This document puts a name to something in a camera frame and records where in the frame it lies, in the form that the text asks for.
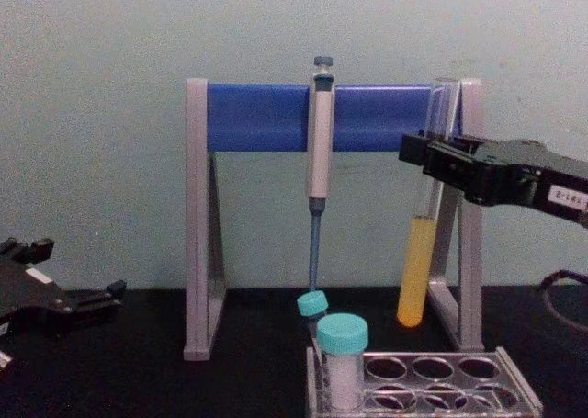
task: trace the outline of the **black cable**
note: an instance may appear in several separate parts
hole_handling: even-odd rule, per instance
[[[539,293],[542,294],[543,301],[545,302],[545,306],[547,307],[548,311],[556,319],[558,319],[561,322],[564,322],[565,324],[570,326],[572,329],[575,329],[576,331],[588,333],[588,325],[580,324],[580,323],[577,323],[577,322],[574,322],[574,321],[568,319],[567,317],[564,317],[551,304],[551,299],[549,298],[548,290],[555,282],[557,282],[558,280],[561,280],[563,278],[569,278],[571,280],[575,280],[576,282],[583,283],[584,285],[588,285],[588,276],[574,273],[573,271],[568,271],[567,269],[561,269],[560,271],[557,271],[557,272],[545,277],[543,279],[543,281],[541,282],[541,284],[539,285],[539,287],[537,288],[537,290],[539,291]]]

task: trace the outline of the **black tabletop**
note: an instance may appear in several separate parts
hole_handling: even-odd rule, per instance
[[[414,330],[395,320],[397,288],[326,289],[332,311],[369,324],[368,350],[450,351],[427,307]],[[303,417],[302,289],[229,292],[209,362],[187,363],[184,291],[129,291],[116,322],[50,338],[2,337],[15,359],[0,379],[3,417]],[[586,287],[554,288],[554,304],[588,319]],[[506,349],[545,405],[544,416],[588,417],[588,335],[553,319],[532,288],[483,291],[483,340]]]

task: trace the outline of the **white label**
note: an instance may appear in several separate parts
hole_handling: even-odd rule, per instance
[[[38,269],[35,269],[35,268],[29,268],[27,270],[27,274],[31,277],[35,277],[40,283],[44,283],[45,285],[52,282],[52,280],[50,278],[48,278],[43,273],[41,273]]]
[[[588,195],[586,193],[570,190],[563,186],[551,186],[548,201],[571,209],[579,209],[580,211],[588,209]]]

